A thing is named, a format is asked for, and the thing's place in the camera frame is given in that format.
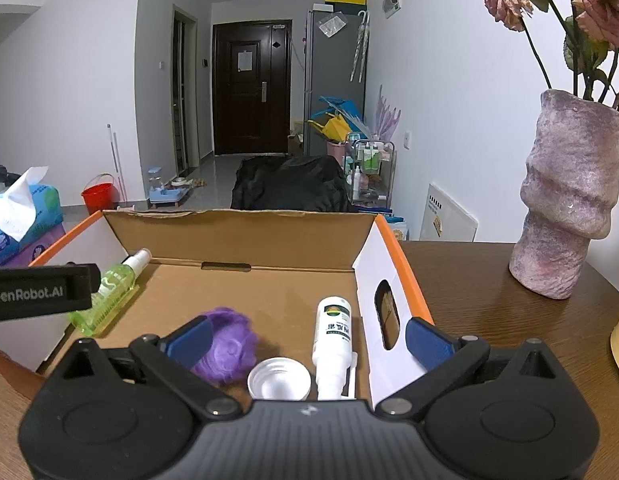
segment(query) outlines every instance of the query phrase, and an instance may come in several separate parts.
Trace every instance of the clear plastic bag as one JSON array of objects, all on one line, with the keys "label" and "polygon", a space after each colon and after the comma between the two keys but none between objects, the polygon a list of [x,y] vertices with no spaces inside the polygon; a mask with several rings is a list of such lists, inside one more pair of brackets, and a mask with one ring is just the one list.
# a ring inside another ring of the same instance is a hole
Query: clear plastic bag
[{"label": "clear plastic bag", "polygon": [[339,30],[347,25],[347,18],[342,12],[335,12],[330,14],[323,20],[318,22],[318,28],[328,38],[334,36]]}]

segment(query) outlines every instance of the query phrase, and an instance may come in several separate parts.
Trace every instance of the yellow bag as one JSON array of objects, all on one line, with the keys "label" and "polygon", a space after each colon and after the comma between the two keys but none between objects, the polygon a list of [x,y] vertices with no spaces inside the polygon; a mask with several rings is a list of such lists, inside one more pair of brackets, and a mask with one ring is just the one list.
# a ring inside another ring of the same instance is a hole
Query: yellow bag
[{"label": "yellow bag", "polygon": [[332,114],[328,115],[331,117],[331,119],[327,122],[325,126],[317,123],[316,121],[308,121],[308,123],[314,126],[329,140],[334,140],[335,142],[345,142],[347,140],[348,134],[352,132],[352,128],[350,128],[350,125],[343,118],[343,116],[335,116]]}]

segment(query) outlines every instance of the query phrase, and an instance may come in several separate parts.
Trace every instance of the tissue box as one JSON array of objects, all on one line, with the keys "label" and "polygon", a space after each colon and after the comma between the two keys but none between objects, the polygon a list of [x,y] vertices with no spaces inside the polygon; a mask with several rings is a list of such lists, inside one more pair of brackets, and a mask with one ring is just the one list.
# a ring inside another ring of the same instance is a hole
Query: tissue box
[{"label": "tissue box", "polygon": [[0,230],[0,266],[63,222],[61,200],[56,188],[35,184],[29,189],[36,208],[36,220],[20,242]]},{"label": "tissue box", "polygon": [[1,267],[27,267],[35,259],[37,259],[43,252],[45,252],[54,242],[60,240],[65,236],[65,229],[61,224],[53,227],[51,231],[46,232],[33,244],[29,244],[19,254],[14,256],[6,264]]}]

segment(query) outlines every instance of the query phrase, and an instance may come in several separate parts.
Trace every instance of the box handle hole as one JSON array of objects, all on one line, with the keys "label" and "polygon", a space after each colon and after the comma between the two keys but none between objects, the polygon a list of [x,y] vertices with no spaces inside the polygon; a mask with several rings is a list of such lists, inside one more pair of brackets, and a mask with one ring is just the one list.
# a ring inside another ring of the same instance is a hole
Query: box handle hole
[{"label": "box handle hole", "polygon": [[222,262],[203,262],[201,264],[203,270],[238,270],[239,272],[250,272],[252,266],[250,264],[227,264]]},{"label": "box handle hole", "polygon": [[392,350],[400,335],[400,319],[398,318],[396,301],[394,301],[394,295],[387,280],[383,280],[379,288],[376,289],[374,304],[381,324],[383,346],[385,350]]}]

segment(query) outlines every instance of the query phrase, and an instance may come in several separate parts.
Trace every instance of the doorway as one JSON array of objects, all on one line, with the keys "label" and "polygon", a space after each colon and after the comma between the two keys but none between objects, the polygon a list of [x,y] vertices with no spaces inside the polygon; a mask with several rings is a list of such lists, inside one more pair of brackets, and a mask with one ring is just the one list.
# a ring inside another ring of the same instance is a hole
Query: doorway
[{"label": "doorway", "polygon": [[184,176],[200,165],[196,110],[196,20],[174,9],[171,50],[171,96],[176,173]]},{"label": "doorway", "polygon": [[286,153],[292,22],[214,25],[214,151]]}]

